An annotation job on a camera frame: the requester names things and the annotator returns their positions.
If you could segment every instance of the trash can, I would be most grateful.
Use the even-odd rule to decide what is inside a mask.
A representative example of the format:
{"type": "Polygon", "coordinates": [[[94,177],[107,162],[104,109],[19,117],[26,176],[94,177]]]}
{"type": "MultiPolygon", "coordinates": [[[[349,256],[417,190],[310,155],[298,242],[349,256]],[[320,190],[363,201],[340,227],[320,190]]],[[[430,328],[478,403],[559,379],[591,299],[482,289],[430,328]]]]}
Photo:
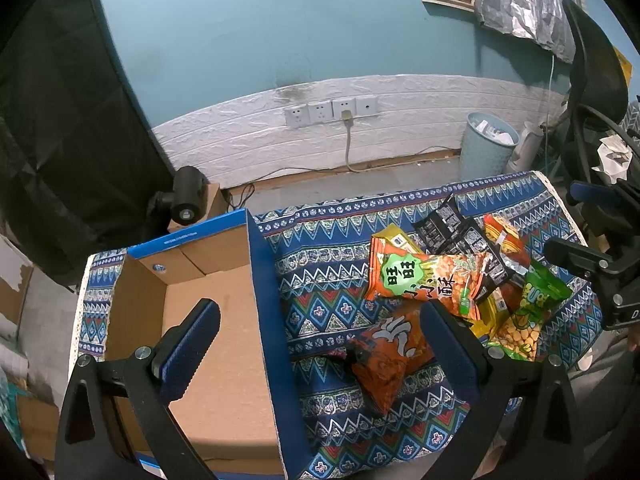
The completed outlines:
{"type": "Polygon", "coordinates": [[[460,180],[501,174],[519,140],[516,130],[496,116],[484,112],[470,113],[462,137],[460,180]]]}

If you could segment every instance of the orange snack bag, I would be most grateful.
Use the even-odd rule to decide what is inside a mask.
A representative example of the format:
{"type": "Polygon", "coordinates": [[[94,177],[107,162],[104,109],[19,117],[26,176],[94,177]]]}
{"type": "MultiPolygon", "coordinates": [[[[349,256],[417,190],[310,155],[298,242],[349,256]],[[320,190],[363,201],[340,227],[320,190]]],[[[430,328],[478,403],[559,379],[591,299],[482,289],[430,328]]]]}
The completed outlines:
{"type": "Polygon", "coordinates": [[[440,300],[454,316],[478,320],[474,298],[490,257],[488,253],[410,254],[384,238],[372,238],[365,298],[440,300]]]}
{"type": "Polygon", "coordinates": [[[347,368],[356,376],[370,408],[386,415],[402,380],[433,358],[420,329],[419,301],[406,302],[347,343],[347,368]]]}
{"type": "Polygon", "coordinates": [[[484,234],[500,247],[500,252],[523,267],[529,267],[531,258],[520,240],[520,235],[509,221],[491,214],[484,215],[484,234]]]}

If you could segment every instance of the black snack bag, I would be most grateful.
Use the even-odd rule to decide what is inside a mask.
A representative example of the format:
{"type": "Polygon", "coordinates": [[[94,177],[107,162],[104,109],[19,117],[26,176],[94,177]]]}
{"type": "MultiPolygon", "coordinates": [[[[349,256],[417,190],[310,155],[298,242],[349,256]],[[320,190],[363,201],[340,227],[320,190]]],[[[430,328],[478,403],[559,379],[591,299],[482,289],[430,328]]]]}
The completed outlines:
{"type": "Polygon", "coordinates": [[[426,245],[427,254],[444,254],[440,248],[452,237],[464,220],[465,218],[458,210],[456,198],[451,193],[437,209],[413,226],[426,245]]]}
{"type": "Polygon", "coordinates": [[[505,265],[500,249],[492,244],[473,218],[465,219],[454,236],[441,248],[440,254],[476,254],[489,253],[492,258],[487,263],[482,287],[475,302],[482,303],[500,285],[508,282],[514,270],[505,265]]]}

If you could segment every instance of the snack bag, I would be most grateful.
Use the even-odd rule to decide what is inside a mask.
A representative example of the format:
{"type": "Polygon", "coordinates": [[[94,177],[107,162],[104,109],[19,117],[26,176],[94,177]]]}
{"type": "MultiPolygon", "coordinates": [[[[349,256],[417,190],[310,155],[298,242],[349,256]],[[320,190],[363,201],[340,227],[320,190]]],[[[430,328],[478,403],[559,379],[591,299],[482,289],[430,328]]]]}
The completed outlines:
{"type": "Polygon", "coordinates": [[[482,323],[488,330],[487,335],[489,338],[492,338],[498,332],[510,315],[499,288],[496,288],[482,303],[478,303],[478,310],[482,323]]]}
{"type": "Polygon", "coordinates": [[[476,303],[481,303],[489,298],[491,293],[514,273],[504,264],[500,257],[500,251],[489,242],[482,229],[472,218],[462,222],[458,232],[450,241],[444,243],[440,251],[446,254],[489,253],[491,255],[482,278],[482,286],[476,296],[476,303]]]}
{"type": "Polygon", "coordinates": [[[533,361],[538,351],[538,337],[542,321],[529,313],[511,314],[489,346],[499,346],[511,359],[533,361]]]}
{"type": "Polygon", "coordinates": [[[465,326],[471,330],[471,333],[476,336],[477,339],[481,339],[484,336],[489,337],[491,333],[491,327],[485,325],[482,319],[471,320],[465,317],[459,317],[457,320],[461,326],[465,326]]]}
{"type": "Polygon", "coordinates": [[[372,235],[373,238],[384,238],[388,242],[391,242],[395,247],[399,247],[404,249],[408,253],[411,254],[422,254],[420,247],[418,247],[412,240],[409,238],[409,235],[402,231],[396,224],[389,224],[387,227],[382,229],[382,231],[375,233],[372,235]]]}
{"type": "Polygon", "coordinates": [[[508,220],[490,214],[484,215],[484,234],[500,247],[500,252],[524,267],[529,267],[531,258],[520,240],[520,235],[508,220]]]}
{"type": "Polygon", "coordinates": [[[524,277],[529,271],[531,257],[511,223],[499,216],[484,215],[484,234],[500,247],[500,256],[505,266],[513,272],[507,282],[500,285],[500,292],[510,312],[520,307],[524,277]]]}
{"type": "Polygon", "coordinates": [[[420,329],[422,303],[407,301],[393,316],[350,339],[345,367],[357,378],[370,409],[386,415],[405,375],[433,358],[420,329]]]}
{"type": "Polygon", "coordinates": [[[474,303],[488,253],[410,254],[384,238],[372,238],[366,300],[402,296],[440,300],[454,316],[480,319],[474,303]]]}
{"type": "Polygon", "coordinates": [[[543,264],[532,260],[525,276],[517,313],[524,314],[528,311],[541,319],[544,312],[555,309],[561,301],[570,298],[571,294],[572,290],[560,278],[554,276],[543,264]]]}
{"type": "Polygon", "coordinates": [[[464,219],[456,205],[456,198],[451,193],[437,209],[412,225],[426,245],[427,254],[439,254],[440,248],[458,230],[464,219]]]}

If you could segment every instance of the blue wall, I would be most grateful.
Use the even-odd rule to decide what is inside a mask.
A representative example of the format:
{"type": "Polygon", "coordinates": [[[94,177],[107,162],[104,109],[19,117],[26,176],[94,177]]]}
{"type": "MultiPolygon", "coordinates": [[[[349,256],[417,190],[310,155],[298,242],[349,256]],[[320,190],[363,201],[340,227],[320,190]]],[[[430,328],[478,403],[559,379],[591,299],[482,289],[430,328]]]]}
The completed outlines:
{"type": "MultiPolygon", "coordinates": [[[[548,84],[547,51],[483,30],[469,12],[420,0],[101,1],[152,126],[238,96],[335,77],[436,73],[548,84]]],[[[567,87],[560,76],[554,89],[567,87]]]]}
{"type": "Polygon", "coordinates": [[[618,19],[603,0],[586,0],[586,4],[587,14],[600,25],[613,46],[633,65],[634,69],[629,84],[629,100],[635,101],[636,95],[640,94],[640,54],[626,35],[625,29],[622,28],[618,19]]]}

